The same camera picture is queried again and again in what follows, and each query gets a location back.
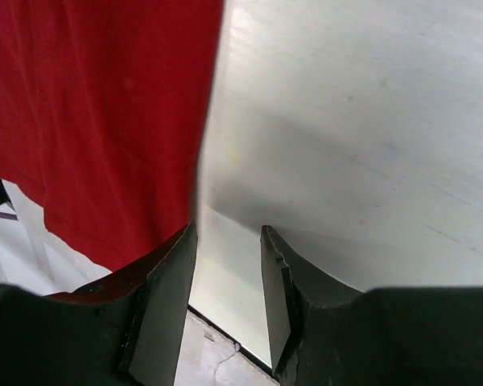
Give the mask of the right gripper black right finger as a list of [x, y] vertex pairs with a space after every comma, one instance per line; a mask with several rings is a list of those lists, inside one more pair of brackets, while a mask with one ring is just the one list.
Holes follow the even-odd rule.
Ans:
[[286, 366], [303, 334], [303, 311], [292, 269], [301, 256], [270, 225], [261, 228], [261, 273], [273, 369]]

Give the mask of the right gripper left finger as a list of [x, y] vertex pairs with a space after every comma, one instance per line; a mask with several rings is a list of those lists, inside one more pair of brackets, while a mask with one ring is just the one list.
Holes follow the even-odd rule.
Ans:
[[192, 278], [197, 231], [191, 222], [169, 241], [134, 301], [119, 370], [137, 385], [173, 385]]

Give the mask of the red t shirt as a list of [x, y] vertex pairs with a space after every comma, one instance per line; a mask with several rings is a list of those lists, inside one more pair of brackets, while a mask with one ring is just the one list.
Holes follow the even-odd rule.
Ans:
[[220, 1], [0, 1], [0, 179], [117, 270], [186, 225]]

